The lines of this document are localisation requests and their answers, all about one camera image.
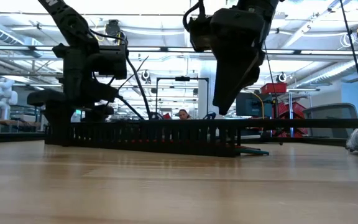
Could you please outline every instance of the ceiling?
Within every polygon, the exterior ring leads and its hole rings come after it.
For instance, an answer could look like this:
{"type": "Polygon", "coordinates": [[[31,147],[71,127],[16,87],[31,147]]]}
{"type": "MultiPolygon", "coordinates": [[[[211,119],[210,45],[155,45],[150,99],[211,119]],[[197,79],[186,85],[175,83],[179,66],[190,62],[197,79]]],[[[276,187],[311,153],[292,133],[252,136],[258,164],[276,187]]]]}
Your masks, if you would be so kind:
{"type": "MultiPolygon", "coordinates": [[[[235,4],[235,1],[231,0],[204,1],[206,13],[209,15],[222,7],[235,4]]],[[[65,2],[82,14],[91,28],[99,32],[103,31],[108,20],[118,19],[121,29],[127,35],[130,47],[191,47],[189,35],[185,32],[181,20],[182,15],[195,4],[195,0],[66,0],[65,2]]],[[[333,12],[324,13],[333,2],[335,1],[286,0],[280,3],[272,22],[272,31],[266,40],[268,52],[278,49],[349,51],[351,48],[348,43],[345,43],[349,39],[344,35],[346,27],[341,10],[335,7],[333,12]]],[[[344,0],[344,2],[348,2],[345,10],[349,26],[352,30],[356,30],[358,28],[358,1],[344,0]]],[[[52,17],[36,0],[20,0],[20,4],[17,1],[0,0],[0,29],[19,40],[25,40],[25,44],[29,40],[33,43],[36,40],[42,45],[57,45],[60,42],[67,44],[52,17]]],[[[110,45],[111,41],[104,39],[99,44],[110,45]]],[[[0,45],[6,45],[6,43],[0,41],[0,45]]],[[[358,50],[358,40],[354,42],[354,46],[358,50]]],[[[0,59],[3,59],[0,60],[0,73],[28,74],[35,69],[36,78],[26,75],[25,81],[34,85],[56,85],[57,79],[52,76],[61,76],[63,62],[57,59],[51,51],[42,53],[42,57],[35,59],[18,51],[0,50],[0,59]]],[[[130,54],[130,59],[136,68],[146,57],[149,58],[143,64],[140,73],[147,71],[150,74],[152,79],[150,87],[155,86],[157,77],[180,75],[197,77],[200,75],[203,61],[214,60],[212,54],[191,53],[188,49],[177,53],[131,52],[130,54]]],[[[270,55],[270,68],[273,75],[284,72],[292,77],[287,82],[294,85],[295,80],[297,82],[307,80],[315,77],[314,74],[324,68],[351,60],[350,54],[340,56],[270,55]]],[[[260,71],[260,78],[254,86],[271,82],[270,69],[266,61],[260,71]]],[[[107,83],[109,78],[99,77],[99,80],[107,83]]],[[[118,80],[114,81],[113,85],[118,86],[122,83],[123,81],[118,80]]],[[[123,88],[122,94],[125,98],[132,100],[130,103],[139,105],[137,107],[141,108],[143,106],[139,91],[130,88],[133,85],[136,85],[135,80],[130,80],[126,85],[129,87],[123,88]]],[[[162,80],[159,85],[184,86],[184,88],[161,90],[159,95],[166,96],[165,100],[162,98],[163,102],[160,103],[162,106],[188,109],[197,107],[193,99],[195,97],[193,89],[198,86],[197,82],[178,83],[162,80]],[[179,102],[169,96],[180,96],[185,100],[179,102]]],[[[146,93],[150,99],[154,100],[155,95],[149,89],[146,89],[146,93]]]]}

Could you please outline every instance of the table surface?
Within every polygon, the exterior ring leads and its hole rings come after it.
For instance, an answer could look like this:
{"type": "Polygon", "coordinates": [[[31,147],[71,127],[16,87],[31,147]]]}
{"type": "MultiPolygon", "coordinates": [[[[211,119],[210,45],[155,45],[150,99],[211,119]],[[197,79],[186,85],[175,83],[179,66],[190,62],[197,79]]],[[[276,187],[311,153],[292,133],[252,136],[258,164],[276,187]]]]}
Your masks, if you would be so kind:
{"type": "Polygon", "coordinates": [[[0,223],[358,224],[358,157],[263,144],[217,158],[0,143],[0,223]]]}

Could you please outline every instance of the white robot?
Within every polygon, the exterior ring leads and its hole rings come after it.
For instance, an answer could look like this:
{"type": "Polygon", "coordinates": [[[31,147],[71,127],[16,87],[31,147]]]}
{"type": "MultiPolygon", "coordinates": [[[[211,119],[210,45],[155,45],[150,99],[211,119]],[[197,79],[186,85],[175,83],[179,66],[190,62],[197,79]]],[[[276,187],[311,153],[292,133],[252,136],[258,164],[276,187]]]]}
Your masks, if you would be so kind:
{"type": "Polygon", "coordinates": [[[12,90],[14,80],[0,78],[0,119],[9,119],[10,105],[17,104],[17,93],[12,90]]]}

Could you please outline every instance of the black cable organizer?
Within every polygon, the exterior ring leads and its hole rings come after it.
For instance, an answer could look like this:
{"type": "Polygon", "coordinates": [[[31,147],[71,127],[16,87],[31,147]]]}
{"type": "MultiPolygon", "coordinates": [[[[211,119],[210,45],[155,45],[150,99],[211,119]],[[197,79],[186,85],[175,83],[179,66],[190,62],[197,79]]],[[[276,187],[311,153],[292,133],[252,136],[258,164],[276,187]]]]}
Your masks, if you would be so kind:
{"type": "MultiPolygon", "coordinates": [[[[113,123],[71,123],[47,126],[46,144],[129,151],[236,157],[242,153],[269,154],[241,146],[247,128],[358,128],[358,119],[265,120],[148,120],[113,123]]],[[[274,138],[264,142],[275,142],[274,138]]],[[[305,138],[291,142],[308,143],[305,138]]]]}

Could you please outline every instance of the humanoid robot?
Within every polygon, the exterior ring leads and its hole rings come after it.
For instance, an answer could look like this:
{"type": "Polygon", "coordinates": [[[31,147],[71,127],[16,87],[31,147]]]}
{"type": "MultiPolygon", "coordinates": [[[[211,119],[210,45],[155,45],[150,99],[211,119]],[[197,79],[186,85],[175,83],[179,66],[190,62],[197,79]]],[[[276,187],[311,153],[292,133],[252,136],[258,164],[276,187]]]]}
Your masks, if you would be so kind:
{"type": "Polygon", "coordinates": [[[12,90],[14,80],[0,78],[0,119],[9,119],[11,105],[17,104],[17,92],[12,90]]]}

